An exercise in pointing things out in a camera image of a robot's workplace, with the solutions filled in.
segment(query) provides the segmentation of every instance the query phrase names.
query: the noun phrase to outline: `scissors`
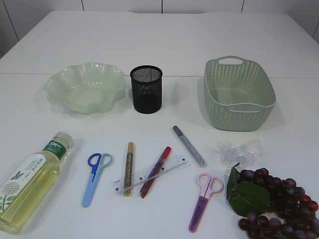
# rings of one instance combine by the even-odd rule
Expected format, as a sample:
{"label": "scissors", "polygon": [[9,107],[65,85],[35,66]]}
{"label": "scissors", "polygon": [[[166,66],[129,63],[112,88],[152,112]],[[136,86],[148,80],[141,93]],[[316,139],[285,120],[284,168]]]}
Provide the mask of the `scissors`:
{"label": "scissors", "polygon": [[[202,177],[207,177],[207,181],[205,184],[202,184],[200,181],[200,179]],[[217,190],[213,189],[213,184],[214,184],[215,180],[220,184],[220,188]],[[204,214],[204,211],[206,209],[209,198],[214,193],[221,192],[223,190],[223,187],[224,187],[223,181],[220,178],[213,177],[208,173],[202,173],[202,174],[198,175],[196,181],[197,181],[197,184],[199,185],[200,193],[199,193],[199,197],[197,200],[197,204],[196,204],[193,216],[192,216],[190,223],[189,223],[189,226],[188,226],[188,230],[191,233],[194,233],[197,230],[197,227],[198,227],[199,222]]]}
{"label": "scissors", "polygon": [[[98,161],[96,162],[96,164],[91,163],[94,157],[98,157]],[[107,163],[104,163],[104,159],[106,157],[109,157],[110,160]],[[109,166],[112,162],[113,157],[108,153],[94,153],[89,157],[88,164],[92,167],[92,171],[82,200],[82,206],[84,208],[88,207],[91,204],[102,170]]]}

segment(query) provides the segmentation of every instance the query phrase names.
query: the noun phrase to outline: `clear plastic ruler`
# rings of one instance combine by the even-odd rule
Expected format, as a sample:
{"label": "clear plastic ruler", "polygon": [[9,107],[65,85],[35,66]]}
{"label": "clear plastic ruler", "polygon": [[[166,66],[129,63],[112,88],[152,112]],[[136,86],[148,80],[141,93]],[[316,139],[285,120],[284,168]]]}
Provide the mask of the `clear plastic ruler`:
{"label": "clear plastic ruler", "polygon": [[133,174],[132,176],[132,185],[131,187],[128,187],[124,189],[124,178],[121,178],[115,182],[112,183],[112,186],[116,192],[116,194],[121,194],[127,190],[130,190],[138,185],[141,185],[153,178],[160,177],[168,172],[174,171],[177,168],[180,168],[184,166],[187,163],[186,158],[183,155],[173,155],[170,156],[164,163],[163,167],[161,168],[161,171],[157,174],[154,175],[153,177],[149,178],[149,174],[154,168],[155,164],[150,165],[140,171],[137,171]]}

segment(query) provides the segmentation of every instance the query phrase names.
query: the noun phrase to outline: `pink scissors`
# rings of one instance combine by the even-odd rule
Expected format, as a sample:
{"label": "pink scissors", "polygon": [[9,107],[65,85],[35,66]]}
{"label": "pink scissors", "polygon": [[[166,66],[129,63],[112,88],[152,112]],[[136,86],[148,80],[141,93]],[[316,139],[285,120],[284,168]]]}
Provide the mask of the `pink scissors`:
{"label": "pink scissors", "polygon": [[[202,184],[200,182],[200,178],[201,177],[207,177],[207,181],[205,184]],[[213,189],[213,184],[214,181],[217,181],[220,184],[220,188],[217,190]],[[197,200],[197,204],[193,213],[193,216],[190,220],[189,226],[188,226],[188,230],[191,233],[194,233],[197,230],[197,227],[199,225],[199,222],[204,214],[204,211],[206,209],[208,200],[210,198],[210,196],[212,196],[214,193],[219,193],[223,190],[224,184],[223,181],[218,178],[218,177],[213,177],[208,173],[202,173],[200,175],[198,175],[197,177],[197,184],[200,187],[200,194]]]}

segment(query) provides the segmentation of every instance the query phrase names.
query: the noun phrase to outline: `plastic bottle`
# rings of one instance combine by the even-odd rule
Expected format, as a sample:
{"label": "plastic bottle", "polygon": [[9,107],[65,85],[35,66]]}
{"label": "plastic bottle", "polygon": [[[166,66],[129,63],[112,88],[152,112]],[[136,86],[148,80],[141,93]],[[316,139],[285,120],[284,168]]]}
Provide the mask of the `plastic bottle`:
{"label": "plastic bottle", "polygon": [[18,234],[60,173],[61,161],[73,145],[58,132],[43,151],[26,157],[0,187],[0,230]]}

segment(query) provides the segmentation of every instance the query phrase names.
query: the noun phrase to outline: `red marker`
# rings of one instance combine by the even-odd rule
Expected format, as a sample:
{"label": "red marker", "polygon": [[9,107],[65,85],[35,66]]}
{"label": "red marker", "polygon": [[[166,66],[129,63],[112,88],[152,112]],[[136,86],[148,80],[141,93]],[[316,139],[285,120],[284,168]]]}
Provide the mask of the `red marker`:
{"label": "red marker", "polygon": [[[152,177],[154,177],[155,175],[157,175],[160,172],[165,160],[168,158],[168,155],[169,155],[170,151],[171,151],[171,147],[166,147],[164,152],[159,157],[159,159],[158,159],[157,163],[155,164],[154,168],[152,169],[151,173],[149,174],[148,178],[152,178]],[[149,180],[149,181],[144,183],[143,187],[140,190],[140,196],[142,198],[144,198],[146,196],[146,194],[148,193],[149,189],[151,188],[154,180],[155,180],[155,178],[153,178],[153,179],[151,179],[151,180]]]}

